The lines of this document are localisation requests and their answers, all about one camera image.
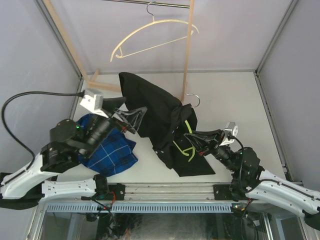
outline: black garment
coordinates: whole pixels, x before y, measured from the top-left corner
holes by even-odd
[[[121,72],[119,78],[128,110],[147,107],[138,133],[142,138],[150,138],[153,150],[167,168],[173,168],[180,177],[215,174],[204,156],[196,153],[189,161],[192,150],[185,156],[174,144],[175,141],[182,150],[192,147],[183,136],[189,132],[185,120],[192,130],[197,127],[191,105],[182,106],[179,99],[133,73]]]

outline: black cable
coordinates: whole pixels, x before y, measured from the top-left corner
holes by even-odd
[[[117,239],[120,239],[120,235],[119,235],[119,229],[118,229],[118,225],[117,225],[117,222],[116,222],[116,220],[115,220],[115,217],[114,217],[114,215],[111,213],[111,211],[110,210],[108,210],[108,212],[109,212],[109,214],[110,214],[110,216],[111,216],[111,218],[112,218],[112,221],[113,221],[113,223],[114,223],[114,226],[115,226],[115,228],[116,228],[116,237],[117,237]]]
[[[253,228],[254,228],[254,239],[259,240],[259,232],[258,232],[257,225],[255,224],[255,222],[249,216],[246,219],[248,219],[250,221],[250,223],[253,225]]]
[[[53,212],[53,217],[54,217],[55,225],[56,225],[57,227],[59,227],[59,228],[63,228],[63,227],[65,227],[65,225],[64,225],[64,224],[62,224],[62,225],[59,225],[59,224],[58,224],[57,216],[56,216],[56,214],[55,214],[54,212]]]
[[[49,92],[49,91],[26,91],[26,92],[22,92],[19,94],[16,94],[12,97],[10,97],[8,100],[5,101],[5,103],[2,105],[2,109],[1,109],[1,121],[2,124],[4,126],[4,129],[9,133],[9,135],[18,143],[20,144],[24,149],[26,149],[32,156],[32,160],[29,163],[29,165],[26,167],[25,170],[19,172],[18,174],[16,174],[14,177],[12,177],[11,179],[9,179],[8,181],[6,181],[4,184],[7,184],[9,182],[11,182],[13,179],[17,178],[18,176],[20,176],[21,174],[23,174],[26,170],[30,169],[30,167],[32,166],[32,164],[34,163],[36,156],[34,154],[34,152],[28,148],[22,141],[20,141],[13,133],[12,131],[9,129],[6,119],[5,119],[5,111],[6,111],[6,107],[8,106],[8,104],[13,101],[16,98],[22,97],[22,96],[26,96],[26,95],[52,95],[52,96],[73,96],[73,97],[83,97],[85,95],[85,92],[77,92],[77,93],[58,93],[58,92]]]
[[[244,217],[245,217],[245,215],[246,215],[247,209],[249,208],[250,204],[251,204],[253,201],[254,201],[254,200],[251,199],[251,200],[248,202],[248,204],[245,206],[245,208],[244,208],[244,210],[243,210],[243,214],[242,214],[242,217],[241,217],[240,231],[241,231],[241,238],[242,238],[242,240],[244,240],[244,234],[243,234],[243,231],[242,231],[242,222],[243,222]]]
[[[241,159],[241,165],[240,165],[240,171],[239,171],[239,187],[240,187],[240,191],[244,194],[247,194],[248,191],[245,190],[243,187],[242,187],[242,177],[241,177],[241,174],[242,174],[242,168],[243,168],[243,165],[244,165],[244,150],[245,150],[245,147],[244,145],[240,142],[240,140],[238,138],[236,138],[235,136],[229,136],[230,139],[234,139],[236,140],[239,145],[241,146],[240,150],[241,150],[241,153],[240,153],[240,159]]]

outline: blue checkered cloth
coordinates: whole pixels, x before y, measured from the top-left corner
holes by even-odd
[[[91,116],[91,113],[84,115],[77,124],[86,129]],[[84,160],[82,156],[78,159],[87,168],[110,177],[129,169],[138,161],[132,152],[135,145],[134,141],[126,139],[123,133],[114,128],[90,159]]]

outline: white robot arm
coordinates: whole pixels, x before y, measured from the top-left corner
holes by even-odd
[[[81,97],[80,105],[93,114],[89,126],[83,129],[71,119],[60,121],[50,130],[50,143],[30,163],[15,173],[0,173],[0,207],[25,209],[58,198],[103,199],[109,193],[107,179],[101,175],[71,182],[47,179],[79,165],[78,156],[90,158],[114,128],[135,133],[147,108],[121,111],[125,97],[104,99],[96,89],[86,89]]]
[[[200,155],[212,154],[232,172],[229,190],[234,200],[247,197],[265,201],[304,217],[310,227],[320,231],[320,192],[296,185],[264,169],[254,150],[243,147],[236,138],[237,133],[238,127],[230,122],[224,131],[194,131],[186,133],[185,137]],[[225,144],[234,140],[241,145],[237,152]]]

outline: glass panel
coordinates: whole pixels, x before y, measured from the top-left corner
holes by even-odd
[[[259,213],[242,221],[231,213],[47,212],[41,240],[255,240],[267,239]]]

